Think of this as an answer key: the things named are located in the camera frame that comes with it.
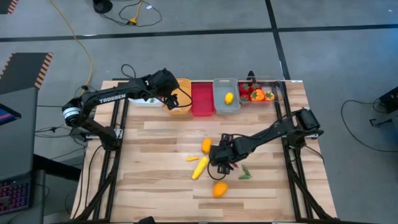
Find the green vegetable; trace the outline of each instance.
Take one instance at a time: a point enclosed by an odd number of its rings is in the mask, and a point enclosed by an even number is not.
[[[249,170],[248,170],[248,168],[247,168],[245,165],[242,165],[242,169],[243,169],[243,172],[244,172],[246,175],[251,176],[251,175],[250,175],[250,172],[249,172]]]
[[[248,180],[250,178],[251,178],[250,175],[243,175],[243,176],[239,177],[239,180]]]

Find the plastic container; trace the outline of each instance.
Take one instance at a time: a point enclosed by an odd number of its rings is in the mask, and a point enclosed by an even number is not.
[[[134,106],[147,106],[147,107],[162,107],[164,104],[156,98],[150,98],[147,101],[144,99],[133,100],[129,98],[129,101],[134,104]]]
[[[187,93],[189,96],[191,96],[191,81],[187,78],[177,78],[178,84],[180,85],[180,88]],[[180,106],[183,105],[188,105],[191,103],[191,99],[181,90],[177,89],[172,92],[172,94],[177,94],[177,101]],[[192,106],[186,106],[183,108],[174,108],[172,110],[169,110],[169,113],[171,115],[185,115],[189,113],[189,110],[191,109]]]
[[[230,105],[224,102],[227,93],[233,93],[234,100]],[[217,114],[235,114],[240,109],[238,80],[235,78],[216,78],[213,81],[214,106]]]
[[[192,115],[211,116],[214,110],[213,84],[192,83]]]
[[[242,101],[241,100],[241,91],[239,89],[239,100],[242,104],[246,103],[259,103],[259,104],[265,104],[265,105],[271,105],[272,102],[275,101],[283,101],[284,100],[284,95],[283,95],[283,85],[282,82],[275,77],[245,77],[245,78],[239,78],[239,84],[242,85],[247,83],[248,85],[253,85],[253,84],[258,84],[261,87],[261,90],[264,92],[271,92],[274,95],[277,95],[277,100],[276,97],[274,100],[269,100],[269,101]]]

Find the plastic vegetable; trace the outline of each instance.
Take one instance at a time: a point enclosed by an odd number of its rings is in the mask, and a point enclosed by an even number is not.
[[[225,95],[225,104],[226,105],[230,105],[233,101],[234,101],[234,95],[233,95],[233,93],[227,93],[226,95]]]
[[[226,182],[219,181],[213,187],[213,196],[221,197],[226,193],[227,190],[228,190],[228,184],[226,184]]]
[[[262,90],[254,90],[250,94],[251,101],[262,101],[262,100],[264,100],[265,97],[266,96]]]
[[[248,168],[245,165],[242,165],[242,170],[243,170],[244,174],[251,176]]]
[[[265,97],[266,101],[274,101],[275,100],[275,95],[272,92],[266,91],[265,95],[266,95],[266,97]]]
[[[205,170],[207,163],[209,163],[209,159],[207,157],[203,157],[197,165],[197,168],[193,171],[192,179],[196,180],[200,174]]]
[[[243,175],[243,176],[239,177],[239,180],[248,180],[250,178],[251,178],[250,175]]]
[[[259,84],[255,83],[255,84],[251,85],[251,90],[252,91],[261,90],[261,86]]]
[[[251,88],[247,83],[239,83],[239,93],[240,94],[250,94]]]
[[[206,138],[201,143],[201,151],[205,154],[208,154],[210,152],[210,146],[211,146],[211,138]]]
[[[250,96],[248,94],[241,94],[241,101],[242,102],[250,101]]]
[[[187,157],[187,162],[198,160],[199,157]]]

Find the illuminated keyboard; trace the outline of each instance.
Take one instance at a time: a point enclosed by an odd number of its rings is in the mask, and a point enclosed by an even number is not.
[[[0,181],[0,215],[29,207],[30,175]]]

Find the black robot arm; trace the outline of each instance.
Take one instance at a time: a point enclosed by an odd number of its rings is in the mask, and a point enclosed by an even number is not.
[[[292,147],[303,147],[305,136],[323,133],[322,130],[319,130],[319,127],[320,125],[312,111],[301,109],[281,120],[277,120],[269,128],[252,136],[222,134],[220,144],[210,148],[210,163],[212,166],[218,166],[217,171],[220,174],[229,174],[229,171],[233,169],[230,163],[247,158],[258,146],[286,136]]]
[[[124,85],[100,91],[86,91],[75,97],[62,107],[63,117],[68,126],[81,127],[97,135],[105,150],[116,150],[120,147],[118,137],[111,127],[104,127],[89,117],[91,110],[101,104],[125,98],[145,99],[163,98],[163,102],[171,110],[178,106],[177,96],[172,92],[180,85],[173,74],[159,70],[153,75],[134,78]]]

